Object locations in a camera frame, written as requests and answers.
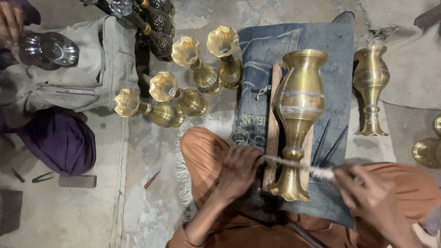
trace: white cloth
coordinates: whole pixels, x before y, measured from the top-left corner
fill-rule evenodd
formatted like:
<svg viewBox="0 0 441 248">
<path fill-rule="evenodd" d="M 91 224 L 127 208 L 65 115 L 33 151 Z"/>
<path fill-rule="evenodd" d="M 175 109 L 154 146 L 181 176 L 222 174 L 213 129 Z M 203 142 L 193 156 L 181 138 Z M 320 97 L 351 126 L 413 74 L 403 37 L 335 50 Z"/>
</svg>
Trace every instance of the white cloth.
<svg viewBox="0 0 441 248">
<path fill-rule="evenodd" d="M 102 31 L 102 46 L 99 32 Z M 80 49 L 74 67 L 44 71 L 13 65 L 0 75 L 0 112 L 10 127 L 19 127 L 29 114 L 60 106 L 76 112 L 99 106 L 114 107 L 123 88 L 139 91 L 135 68 L 137 27 L 125 19 L 103 17 L 61 30 Z"/>
</svg>

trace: brown clothing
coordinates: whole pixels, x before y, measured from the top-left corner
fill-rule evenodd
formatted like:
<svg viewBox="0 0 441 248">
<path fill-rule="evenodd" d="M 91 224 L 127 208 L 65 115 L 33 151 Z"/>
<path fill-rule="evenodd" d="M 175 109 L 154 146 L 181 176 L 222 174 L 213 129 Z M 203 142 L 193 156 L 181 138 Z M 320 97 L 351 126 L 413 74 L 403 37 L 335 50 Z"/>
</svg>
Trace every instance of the brown clothing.
<svg viewBox="0 0 441 248">
<path fill-rule="evenodd" d="M 221 172 L 221 161 L 230 145 L 206 128 L 194 127 L 180 138 L 185 163 L 191 175 L 191 193 L 201 208 L 215 188 Z M 365 165 L 370 172 L 396 184 L 399 209 L 410 223 L 423 221 L 441 203 L 440 190 L 433 178 L 407 164 L 374 163 Z M 322 218 L 289 213 L 305 229 L 332 248 L 386 247 L 385 239 L 363 220 L 356 220 L 356 229 L 347 229 Z M 295 231 L 284 226 L 266 227 L 240 213 L 226 209 L 210 229 L 204 247 L 278 248 L 311 247 Z M 183 225 L 167 243 L 168 248 L 194 248 Z"/>
</svg>

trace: purple cloth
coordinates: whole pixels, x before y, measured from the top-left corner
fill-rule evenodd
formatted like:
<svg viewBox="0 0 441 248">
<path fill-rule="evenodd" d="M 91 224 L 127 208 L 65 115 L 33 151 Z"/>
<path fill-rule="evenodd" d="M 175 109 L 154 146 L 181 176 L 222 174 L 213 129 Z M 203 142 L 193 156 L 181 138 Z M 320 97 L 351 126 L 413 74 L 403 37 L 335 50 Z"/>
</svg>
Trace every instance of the purple cloth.
<svg viewBox="0 0 441 248">
<path fill-rule="evenodd" d="M 92 130 L 60 109 L 39 110 L 25 126 L 17 129 L 3 126 L 2 132 L 16 132 L 38 159 L 62 176 L 79 176 L 95 163 Z"/>
</svg>

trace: person sitting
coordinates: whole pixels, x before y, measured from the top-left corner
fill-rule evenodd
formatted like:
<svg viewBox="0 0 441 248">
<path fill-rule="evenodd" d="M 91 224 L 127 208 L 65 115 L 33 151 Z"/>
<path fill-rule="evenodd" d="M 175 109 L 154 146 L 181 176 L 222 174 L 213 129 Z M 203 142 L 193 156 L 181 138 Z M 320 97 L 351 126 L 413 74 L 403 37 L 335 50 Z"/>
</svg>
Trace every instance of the person sitting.
<svg viewBox="0 0 441 248">
<path fill-rule="evenodd" d="M 242 216 L 230 204 L 253 184 L 262 153 L 256 147 L 230 146 L 206 128 L 194 127 L 180 138 L 191 175 L 191 193 L 198 213 L 182 224 L 168 248 L 311 247 L 295 231 L 267 227 Z M 286 213 L 331 248 L 424 247 L 412 229 L 420 223 L 436 234 L 441 203 L 433 178 L 403 163 L 341 166 L 333 183 L 356 220 L 356 228 L 326 219 Z"/>
</svg>

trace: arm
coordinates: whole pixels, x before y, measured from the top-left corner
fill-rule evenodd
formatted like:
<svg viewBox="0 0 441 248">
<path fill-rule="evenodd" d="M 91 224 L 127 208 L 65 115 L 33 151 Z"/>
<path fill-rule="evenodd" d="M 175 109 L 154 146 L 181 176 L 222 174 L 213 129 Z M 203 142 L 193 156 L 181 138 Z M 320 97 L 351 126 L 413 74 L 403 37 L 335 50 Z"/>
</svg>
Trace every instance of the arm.
<svg viewBox="0 0 441 248">
<path fill-rule="evenodd" d="M 334 183 L 351 213 L 375 227 L 394 248 L 423 248 L 396 203 L 395 185 L 359 165 L 336 169 Z"/>
<path fill-rule="evenodd" d="M 24 25 L 40 21 L 40 13 L 27 0 L 0 0 L 0 41 L 17 43 Z"/>
<path fill-rule="evenodd" d="M 261 152 L 256 147 L 231 147 L 222 161 L 219 183 L 213 193 L 195 217 L 185 226 L 183 232 L 179 229 L 175 233 L 167 247 L 202 246 L 217 217 L 253 184 L 260 166 L 258 161 L 260 156 Z"/>
</svg>

